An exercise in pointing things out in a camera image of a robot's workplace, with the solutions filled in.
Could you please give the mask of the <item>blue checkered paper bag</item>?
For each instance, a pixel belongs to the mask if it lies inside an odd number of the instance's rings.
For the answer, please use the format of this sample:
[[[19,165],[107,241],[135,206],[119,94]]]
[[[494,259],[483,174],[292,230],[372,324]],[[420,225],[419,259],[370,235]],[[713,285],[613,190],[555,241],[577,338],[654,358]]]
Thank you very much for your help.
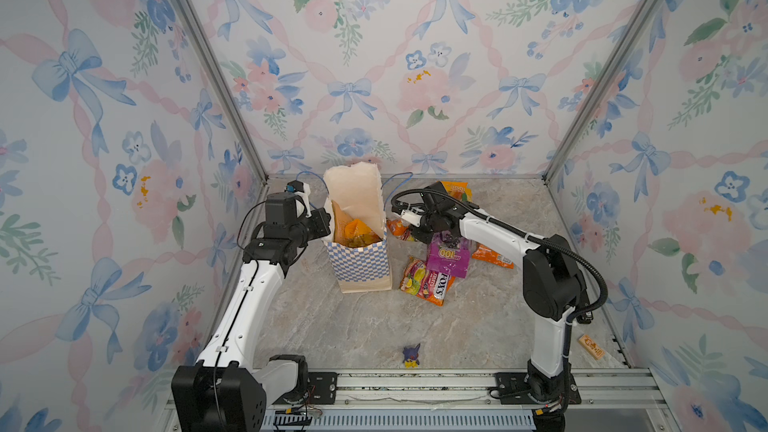
[[[381,292],[393,286],[388,228],[379,168],[367,162],[336,166],[321,176],[330,214],[323,238],[334,277],[345,294]]]

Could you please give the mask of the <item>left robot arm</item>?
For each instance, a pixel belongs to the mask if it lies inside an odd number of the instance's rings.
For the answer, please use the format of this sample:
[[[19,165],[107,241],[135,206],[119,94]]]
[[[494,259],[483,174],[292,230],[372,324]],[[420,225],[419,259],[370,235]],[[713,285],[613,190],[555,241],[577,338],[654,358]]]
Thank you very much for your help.
[[[258,431],[269,407],[306,405],[306,359],[283,354],[256,369],[257,340],[289,269],[308,243],[330,235],[323,209],[297,214],[268,207],[244,248],[237,287],[221,322],[196,362],[177,368],[171,391],[183,431]]]

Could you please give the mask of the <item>yellow mango candy bag front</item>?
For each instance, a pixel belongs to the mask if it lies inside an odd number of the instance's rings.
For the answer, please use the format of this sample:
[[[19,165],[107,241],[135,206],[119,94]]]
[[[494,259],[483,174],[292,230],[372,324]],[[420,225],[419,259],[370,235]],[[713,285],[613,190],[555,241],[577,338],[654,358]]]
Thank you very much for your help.
[[[346,234],[350,239],[349,248],[364,248],[379,243],[382,240],[378,234],[359,219],[354,219],[347,226]]]

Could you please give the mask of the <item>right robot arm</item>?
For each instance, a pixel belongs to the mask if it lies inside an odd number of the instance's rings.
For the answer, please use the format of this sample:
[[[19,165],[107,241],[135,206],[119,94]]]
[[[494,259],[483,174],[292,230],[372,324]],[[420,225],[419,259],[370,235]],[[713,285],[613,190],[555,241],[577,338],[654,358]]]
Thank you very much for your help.
[[[391,210],[424,243],[442,232],[484,245],[522,272],[522,295],[535,315],[534,346],[523,384],[496,386],[502,400],[526,395],[544,414],[570,405],[573,324],[587,322],[608,298],[600,272],[560,235],[541,236],[508,224],[445,191],[441,183],[395,194]]]

